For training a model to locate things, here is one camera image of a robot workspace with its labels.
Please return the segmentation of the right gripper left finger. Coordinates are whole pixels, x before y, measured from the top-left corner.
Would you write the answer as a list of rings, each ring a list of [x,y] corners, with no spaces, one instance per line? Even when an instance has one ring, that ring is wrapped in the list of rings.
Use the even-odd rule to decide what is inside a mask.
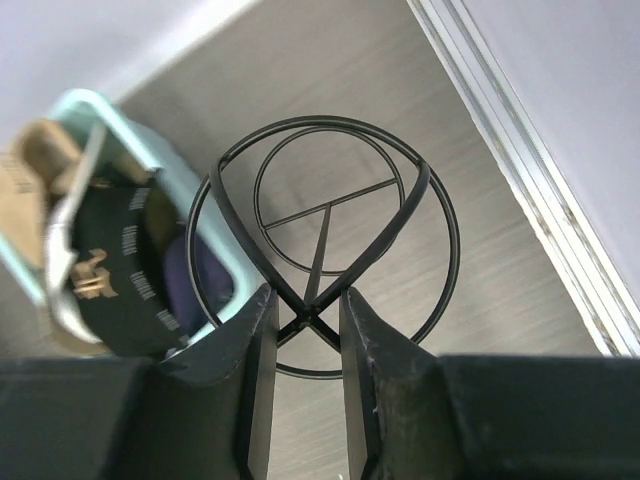
[[[278,299],[267,284],[221,327],[145,378],[119,453],[122,479],[264,479]]]

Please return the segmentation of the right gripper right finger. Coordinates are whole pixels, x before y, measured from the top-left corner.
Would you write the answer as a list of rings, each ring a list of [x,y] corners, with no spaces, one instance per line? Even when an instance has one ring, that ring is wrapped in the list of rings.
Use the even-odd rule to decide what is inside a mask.
[[[351,478],[479,478],[456,417],[450,359],[390,326],[353,287],[340,296],[339,327]]]

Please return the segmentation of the black cap gold logo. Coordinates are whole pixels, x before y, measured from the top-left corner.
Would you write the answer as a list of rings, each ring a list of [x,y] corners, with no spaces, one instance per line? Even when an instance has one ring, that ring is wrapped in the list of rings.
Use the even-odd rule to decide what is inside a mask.
[[[177,235],[177,211],[156,178],[87,189],[68,285],[87,327],[114,354],[160,356],[188,344],[164,280],[164,254]]]

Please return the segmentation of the tan cap black logo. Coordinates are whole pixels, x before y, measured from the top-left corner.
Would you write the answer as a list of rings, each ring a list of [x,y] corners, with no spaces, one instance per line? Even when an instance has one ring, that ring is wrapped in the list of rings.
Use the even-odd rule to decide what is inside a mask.
[[[45,118],[27,124],[1,153],[1,233],[33,269],[43,267],[50,206],[65,194],[81,157],[65,128]]]

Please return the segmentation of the purple cap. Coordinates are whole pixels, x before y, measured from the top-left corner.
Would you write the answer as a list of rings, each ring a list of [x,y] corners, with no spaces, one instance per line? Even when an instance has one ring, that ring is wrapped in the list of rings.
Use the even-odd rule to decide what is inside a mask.
[[[191,285],[186,245],[186,232],[182,231],[166,250],[163,268],[173,314],[186,333],[193,336],[209,320]],[[204,288],[209,306],[218,313],[234,293],[232,277],[199,236],[195,241],[195,254],[201,286]]]

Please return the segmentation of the white cap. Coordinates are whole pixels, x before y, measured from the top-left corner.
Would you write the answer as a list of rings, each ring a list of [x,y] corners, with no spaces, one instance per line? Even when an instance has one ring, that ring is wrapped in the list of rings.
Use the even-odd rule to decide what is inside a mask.
[[[44,287],[51,318],[66,332],[90,344],[97,344],[100,340],[82,319],[67,281],[78,257],[72,248],[75,217],[98,165],[106,136],[106,126],[96,122],[73,170],[73,177],[65,177],[68,189],[49,216],[44,237]]]

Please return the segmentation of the teal plastic bin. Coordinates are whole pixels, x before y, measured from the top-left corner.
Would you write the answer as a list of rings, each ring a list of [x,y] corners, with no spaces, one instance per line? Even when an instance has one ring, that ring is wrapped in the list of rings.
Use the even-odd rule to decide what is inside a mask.
[[[164,354],[236,315],[258,278],[168,142],[101,95],[67,92],[1,152],[1,259],[47,346]]]

